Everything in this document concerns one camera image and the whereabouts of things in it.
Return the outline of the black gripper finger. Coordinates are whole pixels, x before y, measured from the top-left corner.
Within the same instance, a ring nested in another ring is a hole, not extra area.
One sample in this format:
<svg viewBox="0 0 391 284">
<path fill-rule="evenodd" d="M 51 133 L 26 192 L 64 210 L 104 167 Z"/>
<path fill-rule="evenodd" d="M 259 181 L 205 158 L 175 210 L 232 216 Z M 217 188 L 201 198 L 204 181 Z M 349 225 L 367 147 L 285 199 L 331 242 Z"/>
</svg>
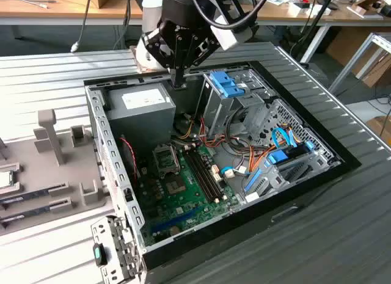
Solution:
<svg viewBox="0 0 391 284">
<path fill-rule="evenodd" d="M 172 85 L 179 86 L 178 69 L 175 66 L 175 53 L 163 39 L 159 29 L 143 34 L 143 44 L 149 55 L 170 73 Z"/>
<path fill-rule="evenodd" d="M 211 56 L 219 46 L 220 44 L 215 36 L 209 36 L 204 40 L 201 40 L 200 37 L 193 36 L 186 57 L 182 62 L 182 68 L 179 71 L 179 85 L 181 86 L 184 83 L 184 75 L 192 66 L 199 66 Z"/>
</svg>

